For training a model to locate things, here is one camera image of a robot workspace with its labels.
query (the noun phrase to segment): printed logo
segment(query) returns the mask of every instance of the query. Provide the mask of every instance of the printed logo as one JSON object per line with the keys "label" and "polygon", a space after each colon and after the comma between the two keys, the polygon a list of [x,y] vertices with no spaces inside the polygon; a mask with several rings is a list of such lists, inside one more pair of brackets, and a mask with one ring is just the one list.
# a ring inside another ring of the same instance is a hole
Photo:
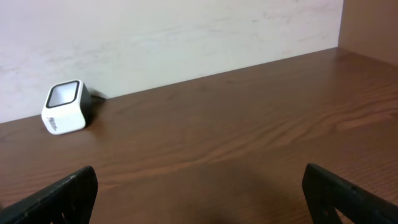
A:
{"label": "printed logo", "polygon": [[54,129],[54,131],[57,130],[57,125],[55,124],[55,119],[54,118],[47,118],[51,124],[51,127]]}

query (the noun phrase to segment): wooden tabletop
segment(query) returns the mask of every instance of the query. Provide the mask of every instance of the wooden tabletop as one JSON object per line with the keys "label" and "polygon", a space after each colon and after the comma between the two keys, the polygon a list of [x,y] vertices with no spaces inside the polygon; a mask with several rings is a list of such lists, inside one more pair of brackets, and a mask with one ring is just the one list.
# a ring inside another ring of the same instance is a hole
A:
{"label": "wooden tabletop", "polygon": [[87,165],[92,223],[311,223],[317,163],[398,203],[398,67],[330,49],[105,101],[53,136],[0,124],[8,206]]}

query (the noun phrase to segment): white barcode scanner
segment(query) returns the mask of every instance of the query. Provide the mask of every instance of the white barcode scanner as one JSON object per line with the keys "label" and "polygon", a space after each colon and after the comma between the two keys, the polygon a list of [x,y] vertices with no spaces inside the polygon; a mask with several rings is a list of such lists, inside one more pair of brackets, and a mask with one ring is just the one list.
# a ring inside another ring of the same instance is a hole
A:
{"label": "white barcode scanner", "polygon": [[45,101],[42,120],[51,134],[83,129],[91,119],[91,96],[81,80],[53,86]]}

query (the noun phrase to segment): wood grain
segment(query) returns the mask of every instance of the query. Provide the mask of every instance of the wood grain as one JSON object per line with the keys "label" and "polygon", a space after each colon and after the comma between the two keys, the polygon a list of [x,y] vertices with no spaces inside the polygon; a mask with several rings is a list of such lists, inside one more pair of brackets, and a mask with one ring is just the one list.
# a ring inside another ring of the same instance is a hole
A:
{"label": "wood grain", "polygon": [[85,165],[92,223],[310,223],[316,162],[397,202],[398,67],[330,49],[108,100],[86,129],[0,124],[0,201]]}
{"label": "wood grain", "polygon": [[339,47],[398,65],[398,1],[345,0]]}

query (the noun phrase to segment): wooden side panel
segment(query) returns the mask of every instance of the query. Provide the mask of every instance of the wooden side panel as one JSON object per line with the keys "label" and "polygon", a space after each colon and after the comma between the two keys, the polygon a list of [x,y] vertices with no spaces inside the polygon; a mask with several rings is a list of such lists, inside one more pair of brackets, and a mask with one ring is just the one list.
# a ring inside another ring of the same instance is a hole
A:
{"label": "wooden side panel", "polygon": [[346,0],[339,47],[398,65],[398,1]]}

